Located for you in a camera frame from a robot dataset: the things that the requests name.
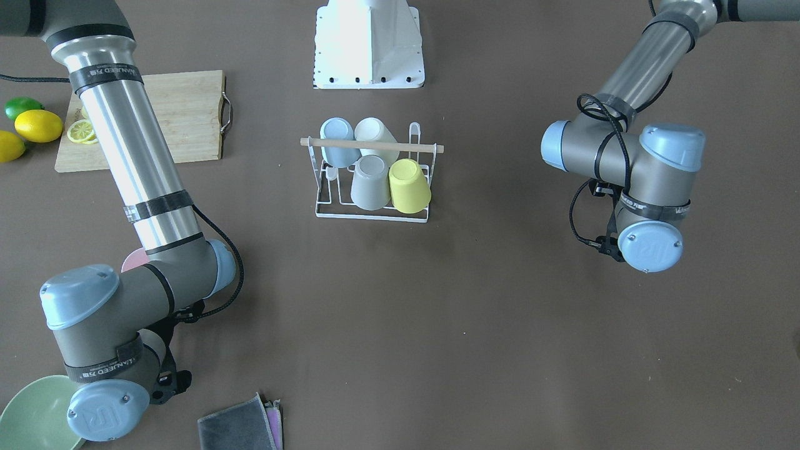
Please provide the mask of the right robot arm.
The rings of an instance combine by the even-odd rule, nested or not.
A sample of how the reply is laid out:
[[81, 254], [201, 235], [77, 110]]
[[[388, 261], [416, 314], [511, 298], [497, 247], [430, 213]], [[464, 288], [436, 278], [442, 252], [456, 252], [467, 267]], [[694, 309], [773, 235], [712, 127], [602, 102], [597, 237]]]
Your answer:
[[206, 317], [204, 300], [243, 277], [231, 240], [207, 240], [133, 60], [134, 35], [114, 1], [3, 1], [2, 35], [37, 37], [68, 69], [148, 258], [117, 273], [92, 264], [39, 294], [69, 379], [64, 413], [87, 441], [130, 433], [150, 404], [191, 384], [169, 350], [175, 325]]

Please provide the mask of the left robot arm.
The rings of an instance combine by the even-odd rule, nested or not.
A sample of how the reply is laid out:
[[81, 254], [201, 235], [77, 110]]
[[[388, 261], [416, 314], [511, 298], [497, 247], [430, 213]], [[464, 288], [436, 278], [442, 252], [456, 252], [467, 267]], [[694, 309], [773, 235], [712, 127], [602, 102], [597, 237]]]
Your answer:
[[578, 115], [557, 121], [541, 142], [544, 162], [586, 176], [583, 188], [609, 196], [606, 233], [578, 240], [643, 273], [660, 273], [684, 250], [681, 222], [702, 167], [705, 134], [654, 123], [629, 131], [668, 86], [685, 54], [723, 22], [797, 22], [794, 1], [662, 1], [625, 60], [596, 94], [577, 98]]

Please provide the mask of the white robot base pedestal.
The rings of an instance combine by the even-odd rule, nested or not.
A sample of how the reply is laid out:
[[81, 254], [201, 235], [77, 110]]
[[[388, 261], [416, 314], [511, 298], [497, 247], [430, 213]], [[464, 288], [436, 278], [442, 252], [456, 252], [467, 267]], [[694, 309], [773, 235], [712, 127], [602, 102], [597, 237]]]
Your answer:
[[426, 80], [419, 12], [406, 1], [329, 1], [316, 11], [315, 89], [412, 89]]

